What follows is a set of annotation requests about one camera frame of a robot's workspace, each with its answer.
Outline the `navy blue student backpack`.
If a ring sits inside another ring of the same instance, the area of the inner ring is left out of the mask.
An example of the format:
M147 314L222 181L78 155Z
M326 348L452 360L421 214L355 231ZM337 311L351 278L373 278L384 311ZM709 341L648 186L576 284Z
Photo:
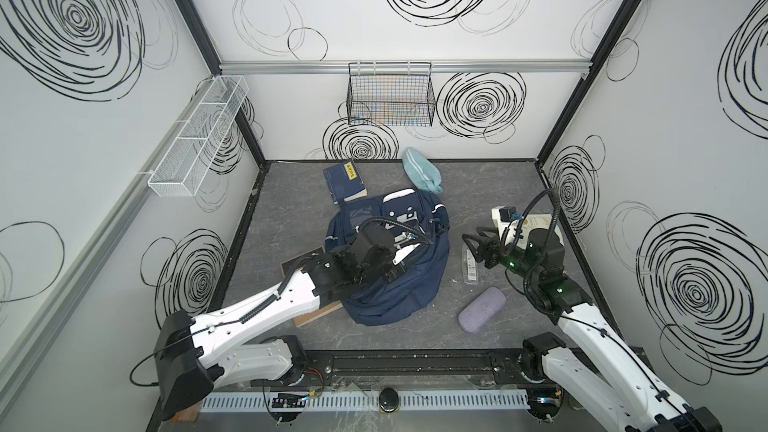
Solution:
M351 243L373 217L369 227L383 227L393 237L396 263L341 303L356 323L382 326L408 318L437 296L450 253L450 220L438 195L419 189L358 199L341 205L330 221L325 250Z

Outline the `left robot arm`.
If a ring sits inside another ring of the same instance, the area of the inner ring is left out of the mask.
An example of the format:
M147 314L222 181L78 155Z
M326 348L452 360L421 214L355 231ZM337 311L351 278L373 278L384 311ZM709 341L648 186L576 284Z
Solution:
M367 285L394 279L417 248L431 244L396 220L365 220L348 244L299 258L278 284L231 306L191 316L180 310L164 319L153 361L162 421L201 402L216 388L242 380L294 383L306 369L295 339L256 344L254 338Z

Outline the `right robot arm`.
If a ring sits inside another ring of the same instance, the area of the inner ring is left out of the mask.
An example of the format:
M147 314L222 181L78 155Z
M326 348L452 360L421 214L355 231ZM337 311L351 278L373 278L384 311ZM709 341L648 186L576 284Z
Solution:
M572 350L550 332L527 339L519 359L522 375L556 383L608 431L721 430L708 408L689 405L641 361L566 274L565 249L556 234L560 198L553 188L538 196L553 206L548 226L525 232L533 207L522 213L501 208L497 226L462 237L476 263L521 277L521 294L578 347Z

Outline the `clear plastic stationery case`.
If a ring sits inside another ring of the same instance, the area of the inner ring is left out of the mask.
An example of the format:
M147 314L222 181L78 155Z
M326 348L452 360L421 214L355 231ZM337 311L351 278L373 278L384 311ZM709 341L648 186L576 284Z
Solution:
M466 284L478 283L477 262L466 244L462 247L462 274Z

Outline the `white refill pouch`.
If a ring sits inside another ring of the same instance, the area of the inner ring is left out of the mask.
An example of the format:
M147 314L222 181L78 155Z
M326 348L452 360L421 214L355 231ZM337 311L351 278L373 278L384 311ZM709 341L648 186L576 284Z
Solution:
M533 245L536 248L543 248L546 245L563 243L562 232L559 225L556 225L552 234L549 234L551 228L552 216L550 214L531 214L523 220L521 229L521 238L517 246L521 249L530 248Z

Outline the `lavender glasses case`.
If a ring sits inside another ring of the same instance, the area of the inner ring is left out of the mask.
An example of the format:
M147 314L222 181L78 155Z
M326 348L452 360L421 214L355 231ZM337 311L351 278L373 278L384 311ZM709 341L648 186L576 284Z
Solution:
M506 295L500 289L489 287L458 314L458 324L466 333L477 333L505 307L506 302Z

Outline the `dark blue book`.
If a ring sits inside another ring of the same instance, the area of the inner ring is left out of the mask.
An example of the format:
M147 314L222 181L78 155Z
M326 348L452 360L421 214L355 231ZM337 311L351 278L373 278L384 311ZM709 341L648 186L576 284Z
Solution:
M368 195L356 164L352 160L337 163L323 170L333 203L342 205Z

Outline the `light teal pencil pouch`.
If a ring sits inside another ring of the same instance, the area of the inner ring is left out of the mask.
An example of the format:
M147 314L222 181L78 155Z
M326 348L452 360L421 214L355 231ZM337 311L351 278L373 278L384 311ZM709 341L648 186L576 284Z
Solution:
M443 192L439 169L416 149L406 148L402 163L406 175L417 189L436 195Z

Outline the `black round knob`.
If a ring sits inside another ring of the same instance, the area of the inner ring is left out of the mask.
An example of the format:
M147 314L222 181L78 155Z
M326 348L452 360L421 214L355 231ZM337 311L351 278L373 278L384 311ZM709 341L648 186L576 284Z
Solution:
M400 408L400 395L392 387L382 389L378 396L379 410L382 413L394 413Z

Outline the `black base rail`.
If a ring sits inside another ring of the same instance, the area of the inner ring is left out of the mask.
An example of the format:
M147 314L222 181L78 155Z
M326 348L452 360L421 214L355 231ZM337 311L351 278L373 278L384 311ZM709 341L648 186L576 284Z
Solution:
M496 385L518 387L552 384L543 372L543 360L524 348L306 351L293 336L246 344L210 366L190 352L166 371L159 371L158 377L165 385L179 383L207 395L245 381L289 387L306 374L325 385L340 377L422 375L488 376Z

